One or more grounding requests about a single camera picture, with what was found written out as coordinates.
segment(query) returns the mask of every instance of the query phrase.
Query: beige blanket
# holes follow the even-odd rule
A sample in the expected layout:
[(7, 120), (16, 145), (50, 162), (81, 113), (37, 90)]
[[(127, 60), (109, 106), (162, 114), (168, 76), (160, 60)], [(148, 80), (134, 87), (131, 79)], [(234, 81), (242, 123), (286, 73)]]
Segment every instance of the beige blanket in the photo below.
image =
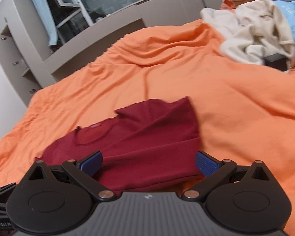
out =
[(220, 51), (237, 62), (263, 64), (263, 58), (276, 53), (295, 65), (295, 45), (290, 26), (272, 0), (256, 0), (238, 6), (234, 12), (204, 8), (204, 21), (226, 39)]

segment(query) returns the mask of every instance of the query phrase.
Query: black box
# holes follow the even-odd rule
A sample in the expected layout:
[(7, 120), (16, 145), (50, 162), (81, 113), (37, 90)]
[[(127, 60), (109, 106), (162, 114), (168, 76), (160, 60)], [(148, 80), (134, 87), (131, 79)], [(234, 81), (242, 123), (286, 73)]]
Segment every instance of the black box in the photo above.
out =
[(264, 65), (278, 69), (280, 71), (286, 71), (287, 68), (287, 57), (281, 54), (273, 54), (263, 58)]

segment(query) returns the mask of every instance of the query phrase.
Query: bed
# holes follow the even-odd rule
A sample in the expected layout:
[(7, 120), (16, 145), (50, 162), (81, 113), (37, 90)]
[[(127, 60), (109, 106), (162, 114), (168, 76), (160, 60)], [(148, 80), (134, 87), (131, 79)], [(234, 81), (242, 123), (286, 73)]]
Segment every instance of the bed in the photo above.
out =
[(262, 160), (292, 202), (285, 227), (295, 236), (295, 67), (234, 62), (224, 38), (202, 20), (141, 29), (96, 61), (38, 91), (24, 117), (0, 140), (0, 186), (18, 182), (44, 149), (78, 125), (157, 98), (190, 97), (204, 150), (240, 165)]

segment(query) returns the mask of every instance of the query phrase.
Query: blue curtain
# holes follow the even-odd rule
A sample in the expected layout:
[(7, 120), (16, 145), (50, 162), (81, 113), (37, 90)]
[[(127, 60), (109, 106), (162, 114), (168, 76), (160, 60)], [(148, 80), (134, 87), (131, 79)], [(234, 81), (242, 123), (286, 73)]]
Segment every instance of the blue curtain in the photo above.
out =
[(32, 1), (41, 21), (43, 22), (46, 28), (47, 34), (49, 35), (49, 46), (56, 45), (58, 42), (58, 33), (47, 0)]

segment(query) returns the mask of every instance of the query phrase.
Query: gray gripper base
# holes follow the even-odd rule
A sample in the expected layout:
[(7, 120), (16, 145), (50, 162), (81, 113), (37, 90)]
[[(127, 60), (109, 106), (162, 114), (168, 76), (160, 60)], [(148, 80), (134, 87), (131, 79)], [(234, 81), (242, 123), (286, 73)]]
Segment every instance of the gray gripper base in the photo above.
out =
[[(28, 234), (17, 231), (14, 236)], [(124, 192), (100, 203), (90, 218), (61, 236), (243, 236), (211, 221), (199, 203), (175, 193)], [(282, 231), (264, 236), (286, 236)]]

